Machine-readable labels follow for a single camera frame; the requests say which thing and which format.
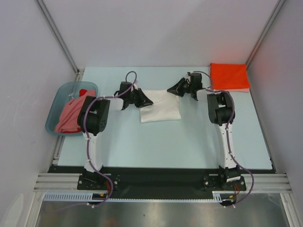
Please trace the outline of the white printed t shirt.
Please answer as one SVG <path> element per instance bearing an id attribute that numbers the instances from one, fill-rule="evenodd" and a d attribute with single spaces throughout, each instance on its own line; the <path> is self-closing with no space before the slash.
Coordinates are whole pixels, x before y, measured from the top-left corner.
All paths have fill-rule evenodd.
<path id="1" fill-rule="evenodd" d="M 181 119 L 179 96 L 166 90 L 143 90 L 143 93 L 153 104 L 140 108 L 141 123 Z"/>

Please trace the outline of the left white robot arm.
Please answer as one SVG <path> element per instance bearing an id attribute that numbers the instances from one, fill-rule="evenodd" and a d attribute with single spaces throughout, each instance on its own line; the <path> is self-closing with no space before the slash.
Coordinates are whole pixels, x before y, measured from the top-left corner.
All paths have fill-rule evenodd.
<path id="1" fill-rule="evenodd" d="M 121 82 L 119 90 L 113 96 L 88 95 L 84 99 L 77 123 L 86 141 L 87 163 L 84 168 L 92 173 L 88 183 L 94 189 L 101 188 L 105 183 L 104 176 L 97 173 L 103 167 L 102 160 L 97 155 L 97 140 L 106 128 L 109 112 L 125 110 L 129 105 L 143 108 L 153 104 L 140 88 L 126 81 Z"/>

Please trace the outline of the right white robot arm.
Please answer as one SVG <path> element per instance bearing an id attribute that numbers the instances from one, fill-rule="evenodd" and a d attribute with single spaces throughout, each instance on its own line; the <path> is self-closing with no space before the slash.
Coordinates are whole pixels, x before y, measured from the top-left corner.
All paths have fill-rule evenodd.
<path id="1" fill-rule="evenodd" d="M 210 86 L 204 87 L 202 76 L 210 77 L 203 71 L 190 71 L 187 77 L 181 78 L 175 85 L 167 89 L 167 92 L 183 97 L 190 94 L 192 99 L 207 103 L 210 122 L 218 133 L 220 151 L 222 152 L 219 164 L 218 184 L 224 190 L 229 190 L 235 185 L 235 180 L 240 178 L 240 165 L 235 159 L 232 141 L 232 123 L 235 118 L 235 104 L 230 92 L 214 90 L 213 80 Z"/>

